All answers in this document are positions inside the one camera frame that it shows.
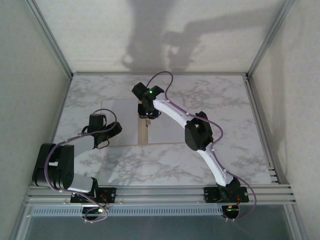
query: robotic arm link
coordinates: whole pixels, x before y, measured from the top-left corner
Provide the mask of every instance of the robotic arm link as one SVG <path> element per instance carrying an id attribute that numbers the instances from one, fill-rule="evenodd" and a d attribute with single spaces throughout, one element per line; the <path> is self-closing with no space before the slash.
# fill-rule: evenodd
<path id="1" fill-rule="evenodd" d="M 80 137 L 72 141 L 72 145 L 60 145 L 49 159 L 47 169 L 49 181 L 56 189 L 64 189 L 81 193 L 95 193 L 98 183 L 95 178 L 74 173 L 74 159 L 78 155 L 98 148 L 98 145 L 108 141 L 122 131 L 119 122 L 107 125 L 104 114 L 93 113 L 89 117 L 89 125 L 84 127 L 87 133 L 105 131 Z M 54 143 L 44 143 L 41 145 L 36 164 L 32 174 L 32 183 L 38 187 L 49 187 L 45 178 L 45 162 L 50 151 L 55 146 Z"/>
<path id="2" fill-rule="evenodd" d="M 158 86 L 149 89 L 139 82 L 133 87 L 132 92 L 142 102 L 138 106 L 140 118 L 156 119 L 162 112 L 184 128 L 185 143 L 205 160 L 215 177 L 221 197 L 225 200 L 232 198 L 240 188 L 240 182 L 236 177 L 230 175 L 222 168 L 216 159 L 216 154 L 213 154 L 211 144 L 214 139 L 210 124 L 193 117 L 197 116 L 202 119 L 208 119 L 207 115 L 202 111 L 191 114 L 183 106 L 173 104 L 166 98 L 164 90 Z"/>

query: white wall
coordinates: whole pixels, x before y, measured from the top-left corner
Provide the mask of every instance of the white wall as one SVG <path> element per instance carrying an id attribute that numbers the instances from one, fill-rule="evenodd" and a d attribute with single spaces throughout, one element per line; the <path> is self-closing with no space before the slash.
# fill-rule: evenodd
<path id="1" fill-rule="evenodd" d="M 36 0 L 74 72 L 246 72 L 283 0 Z"/>
<path id="2" fill-rule="evenodd" d="M 320 1 L 296 0 L 254 82 L 311 240 L 320 239 Z"/>
<path id="3" fill-rule="evenodd" d="M 0 240 L 6 240 L 69 80 L 22 0 L 0 0 L 0 23 Z"/>

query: white marble surface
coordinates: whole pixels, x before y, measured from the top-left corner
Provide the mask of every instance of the white marble surface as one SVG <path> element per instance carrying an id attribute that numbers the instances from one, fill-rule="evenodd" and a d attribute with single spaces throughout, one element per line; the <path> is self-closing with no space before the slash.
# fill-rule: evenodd
<path id="1" fill-rule="evenodd" d="M 151 76 L 75 76 L 64 106 L 55 142 L 78 134 L 102 101 L 129 99 L 132 87 Z M 167 75 L 154 80 L 165 89 Z M 184 106 L 204 111 L 224 130 L 216 145 L 220 161 L 251 184 L 270 184 L 267 161 L 241 76 L 177 75 L 168 92 L 183 97 Z M 213 137 L 219 132 L 214 128 Z M 75 172 L 95 177 L 100 185 L 215 184 L 205 161 L 185 143 L 119 146 L 93 149 L 75 159 Z"/>

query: purple cable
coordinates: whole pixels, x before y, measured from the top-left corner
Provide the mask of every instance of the purple cable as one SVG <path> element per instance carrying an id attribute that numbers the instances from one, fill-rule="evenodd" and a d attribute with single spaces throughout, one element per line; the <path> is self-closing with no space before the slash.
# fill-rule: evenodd
<path id="1" fill-rule="evenodd" d="M 257 206 L 257 196 L 256 196 L 256 193 L 255 193 L 255 191 L 253 190 L 253 188 L 252 188 L 244 179 L 242 179 L 241 177 L 239 177 L 239 176 L 237 176 L 237 175 L 234 175 L 233 173 L 231 173 L 231 172 L 229 172 L 228 170 L 226 170 L 226 168 L 225 168 L 225 167 L 220 163 L 220 161 L 218 160 L 217 155 L 215 154 L 215 152 L 214 152 L 214 150 L 213 150 L 213 147 L 214 147 L 214 145 L 215 145 L 217 142 L 219 142 L 219 141 L 223 138 L 223 136 L 224 136 L 224 131 L 223 131 L 223 129 L 222 129 L 218 124 L 216 124 L 216 123 L 213 122 L 213 121 L 210 121 L 210 120 L 205 119 L 205 118 L 203 118 L 203 117 L 200 117 L 200 116 L 197 116 L 197 115 L 193 115 L 193 114 L 188 113 L 187 111 L 185 111 L 184 109 L 182 109 L 181 107 L 179 107 L 178 105 L 176 105 L 174 102 L 172 102 L 172 101 L 169 99 L 169 97 L 168 97 L 168 90 L 169 90 L 169 88 L 171 87 L 171 85 L 172 85 L 172 83 L 173 83 L 173 81 L 174 81 L 174 75 L 173 75 L 171 72 L 169 72 L 169 71 L 161 71 L 161 72 L 158 72 L 156 75 L 154 75 L 154 76 L 148 81 L 148 83 L 146 84 L 146 86 L 148 87 L 148 85 L 151 83 L 151 81 L 152 81 L 156 76 L 158 76 L 158 75 L 160 75 L 160 74 L 164 74 L 164 73 L 169 74 L 169 75 L 171 76 L 171 81 L 170 81 L 168 87 L 167 87 L 167 88 L 165 89 L 165 91 L 164 91 L 164 96 L 165 96 L 166 100 L 169 101 L 169 104 L 171 104 L 172 106 L 176 107 L 177 109 L 179 109 L 179 110 L 180 110 L 181 112 L 183 112 L 184 114 L 186 114 L 186 115 L 188 114 L 189 116 L 191 116 L 191 117 L 193 117 L 193 118 L 200 119 L 200 120 L 202 120 L 202 121 L 205 121 L 205 122 L 207 122 L 207 123 L 210 123 L 210 124 L 216 126 L 216 127 L 220 130 L 220 132 L 221 132 L 220 136 L 218 137 L 217 140 L 215 140 L 215 141 L 211 144 L 211 152 L 212 152 L 212 155 L 214 156 L 216 163 L 220 166 L 220 168 L 222 168 L 222 170 L 225 170 L 225 172 L 226 172 L 227 174 L 229 174 L 229 175 L 231 175 L 231 176 L 239 179 L 239 180 L 242 181 L 245 185 L 248 186 L 248 188 L 251 190 L 251 192 L 252 192 L 252 194 L 253 194 L 253 198 L 254 198 L 253 207 L 252 207 L 252 209 L 251 209 L 247 214 L 245 214 L 245 215 L 243 215 L 243 216 L 241 216 L 241 217 L 239 217 L 239 218 L 236 218 L 236 219 L 229 219 L 229 218 L 227 218 L 227 220 L 228 220 L 228 221 L 238 221 L 238 220 L 244 219 L 245 217 L 247 217 L 248 215 L 250 215 L 250 214 L 255 210 L 255 208 L 256 208 L 256 206 Z"/>
<path id="2" fill-rule="evenodd" d="M 116 114 L 115 114 L 113 111 L 111 111 L 111 110 L 109 110 L 109 109 L 106 109 L 106 108 L 100 108 L 100 109 L 94 111 L 93 114 L 96 113 L 96 112 L 99 112 L 99 111 L 108 111 L 108 112 L 110 112 L 110 113 L 113 114 L 113 116 L 114 116 L 114 124 L 112 125 L 111 128 L 109 128 L 109 129 L 107 129 L 107 130 L 100 130 L 100 131 L 94 131 L 94 132 L 90 132 L 90 133 L 84 133 L 84 134 L 81 134 L 81 135 L 78 135 L 78 136 L 71 137 L 71 138 L 69 138 L 69 139 L 66 140 L 66 141 L 62 141 L 62 142 L 57 143 L 57 144 L 51 149 L 51 151 L 49 152 L 49 154 L 48 154 L 48 156 L 47 156 L 47 158 L 46 158 L 46 160 L 45 160 L 45 163 L 44 163 L 44 177 L 45 177 L 45 180 L 46 180 L 46 182 L 48 183 L 49 187 L 50 187 L 52 190 L 78 194 L 78 195 L 84 197 L 85 199 L 87 199 L 87 200 L 88 200 L 89 202 L 91 202 L 92 204 L 95 204 L 95 205 L 98 206 L 98 207 L 90 208 L 90 209 L 86 212 L 86 214 L 84 215 L 84 221 L 85 221 L 85 222 L 88 221 L 87 215 L 88 215 L 89 212 L 91 212 L 92 210 L 95 210 L 95 209 L 99 209 L 99 208 L 101 208 L 101 209 L 103 210 L 103 212 L 105 213 L 105 216 L 104 216 L 102 219 L 91 220 L 91 221 L 90 221 L 91 223 L 97 223 L 97 222 L 101 222 L 101 221 L 105 220 L 105 219 L 108 217 L 108 212 L 107 212 L 107 210 L 106 210 L 102 205 L 100 205 L 100 204 L 97 203 L 96 201 L 92 200 L 90 197 L 86 196 L 86 195 L 85 195 L 84 193 L 82 193 L 82 192 L 79 192 L 79 191 L 71 191 L 71 190 L 67 190 L 67 189 L 59 189 L 59 188 L 54 187 L 54 186 L 52 185 L 52 183 L 50 182 L 50 179 L 49 179 L 48 166 L 49 166 L 49 160 L 50 160 L 52 154 L 54 153 L 54 151 L 55 151 L 59 146 L 62 146 L 62 145 L 64 145 L 64 144 L 66 144 L 66 143 L 70 143 L 70 142 L 72 142 L 72 141 L 74 141 L 74 140 L 76 140 L 76 139 L 83 138 L 83 137 L 86 137 L 86 136 L 92 136 L 92 135 L 98 134 L 98 133 L 106 133 L 106 132 L 112 130 L 112 129 L 116 126 L 116 124 L 117 124 L 117 116 L 116 116 Z"/>

